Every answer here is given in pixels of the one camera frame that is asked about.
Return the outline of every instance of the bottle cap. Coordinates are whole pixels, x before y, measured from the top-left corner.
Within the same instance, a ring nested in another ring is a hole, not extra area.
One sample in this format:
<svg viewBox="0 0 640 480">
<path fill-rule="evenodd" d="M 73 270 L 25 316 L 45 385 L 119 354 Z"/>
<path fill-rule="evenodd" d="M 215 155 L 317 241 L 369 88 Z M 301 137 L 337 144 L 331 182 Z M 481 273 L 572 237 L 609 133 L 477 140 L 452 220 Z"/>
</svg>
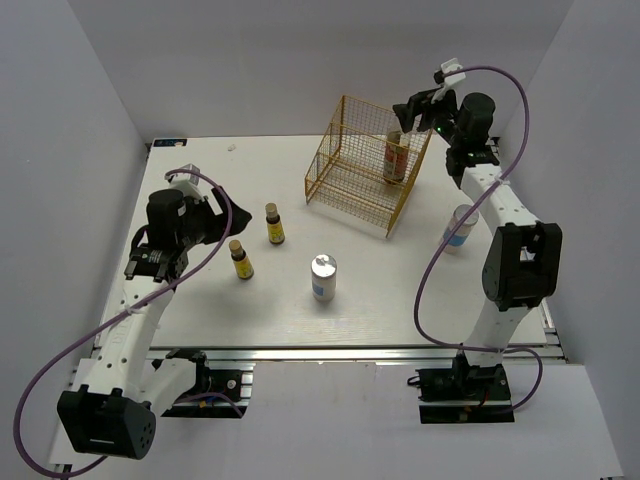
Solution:
<svg viewBox="0 0 640 480">
<path fill-rule="evenodd" d="M 238 240 L 231 240 L 229 242 L 229 250 L 231 250 L 231 253 L 235 255 L 240 255 L 244 251 L 242 249 L 242 244 Z"/>
<path fill-rule="evenodd" d="M 278 207 L 276 207 L 275 203 L 267 203 L 264 207 L 267 212 L 267 218 L 277 218 L 278 217 Z"/>
</svg>

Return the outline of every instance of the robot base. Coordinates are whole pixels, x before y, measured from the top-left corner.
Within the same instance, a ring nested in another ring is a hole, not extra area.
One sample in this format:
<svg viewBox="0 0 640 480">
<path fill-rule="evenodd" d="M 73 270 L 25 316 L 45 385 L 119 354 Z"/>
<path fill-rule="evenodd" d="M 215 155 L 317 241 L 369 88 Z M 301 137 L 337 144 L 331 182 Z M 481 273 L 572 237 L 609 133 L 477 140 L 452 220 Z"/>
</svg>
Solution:
<svg viewBox="0 0 640 480">
<path fill-rule="evenodd" d="M 417 373 L 407 383 L 420 388 L 420 423 L 514 422 L 513 412 L 508 411 L 511 391 L 502 365 L 496 365 L 490 375 L 465 376 L 465 381 L 460 380 L 456 361 L 452 368 Z"/>
</svg>

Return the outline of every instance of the small brown bottle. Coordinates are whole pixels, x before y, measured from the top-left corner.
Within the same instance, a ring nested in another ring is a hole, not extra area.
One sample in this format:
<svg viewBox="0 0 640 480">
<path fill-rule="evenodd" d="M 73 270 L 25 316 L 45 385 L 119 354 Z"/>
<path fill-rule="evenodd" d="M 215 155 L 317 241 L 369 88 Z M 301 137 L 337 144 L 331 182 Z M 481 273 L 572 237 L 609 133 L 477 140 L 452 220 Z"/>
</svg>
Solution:
<svg viewBox="0 0 640 480">
<path fill-rule="evenodd" d="M 247 252 L 242 248 L 242 244 L 238 240 L 229 242 L 229 250 L 231 250 L 231 259 L 236 267 L 238 277 L 243 280 L 249 280 L 253 277 L 253 266 L 247 257 Z"/>
<path fill-rule="evenodd" d="M 284 229 L 278 215 L 278 207 L 275 203 L 267 203 L 265 206 L 267 212 L 267 232 L 269 233 L 269 241 L 273 245 L 280 245 L 284 242 Z"/>
</svg>

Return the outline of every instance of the bottle label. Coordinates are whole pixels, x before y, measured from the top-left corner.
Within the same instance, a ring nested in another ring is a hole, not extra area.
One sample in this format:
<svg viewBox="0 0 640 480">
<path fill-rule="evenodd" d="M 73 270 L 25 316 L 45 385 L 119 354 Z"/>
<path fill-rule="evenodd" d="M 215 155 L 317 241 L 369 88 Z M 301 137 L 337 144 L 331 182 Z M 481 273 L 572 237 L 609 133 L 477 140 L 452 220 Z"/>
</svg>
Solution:
<svg viewBox="0 0 640 480">
<path fill-rule="evenodd" d="M 284 241 L 282 223 L 267 223 L 267 230 L 269 231 L 269 241 L 271 243 L 282 243 Z"/>
<path fill-rule="evenodd" d="M 236 266 L 236 272 L 240 278 L 250 278 L 253 275 L 253 267 L 249 261 L 249 257 L 244 257 L 242 260 L 233 261 Z"/>
<path fill-rule="evenodd" d="M 384 178 L 401 182 L 404 179 L 408 162 L 409 150 L 407 148 L 387 144 L 384 152 Z"/>
</svg>

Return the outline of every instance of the can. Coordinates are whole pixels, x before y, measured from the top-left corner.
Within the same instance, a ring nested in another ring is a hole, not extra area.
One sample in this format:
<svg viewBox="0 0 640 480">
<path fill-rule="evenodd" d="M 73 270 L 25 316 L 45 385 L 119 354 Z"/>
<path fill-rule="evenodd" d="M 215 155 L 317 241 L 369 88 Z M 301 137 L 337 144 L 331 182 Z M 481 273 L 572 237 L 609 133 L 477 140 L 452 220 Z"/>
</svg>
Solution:
<svg viewBox="0 0 640 480">
<path fill-rule="evenodd" d="M 453 230 L 453 227 L 456 226 L 456 223 L 460 221 L 460 219 L 469 211 L 470 208 L 471 205 L 460 205 L 454 210 L 453 215 L 451 216 L 451 220 L 449 220 L 449 224 L 444 230 L 444 234 L 442 235 L 442 239 L 440 240 L 440 242 L 444 242 L 444 240 L 449 236 L 451 230 Z M 464 242 L 467 240 L 467 237 L 471 233 L 471 230 L 473 230 L 473 227 L 475 227 L 476 223 L 478 223 L 479 219 L 480 214 L 478 213 L 478 210 L 476 210 L 460 226 L 453 238 L 449 240 L 447 246 L 444 247 L 444 251 L 447 253 L 456 253 L 458 249 L 460 249 L 460 247 L 464 245 Z"/>
<path fill-rule="evenodd" d="M 387 133 L 382 176 L 387 183 L 402 183 L 409 164 L 409 136 L 401 130 Z"/>
<path fill-rule="evenodd" d="M 311 289 L 320 302 L 330 301 L 336 294 L 338 264 L 331 255 L 317 255 L 311 262 Z"/>
</svg>

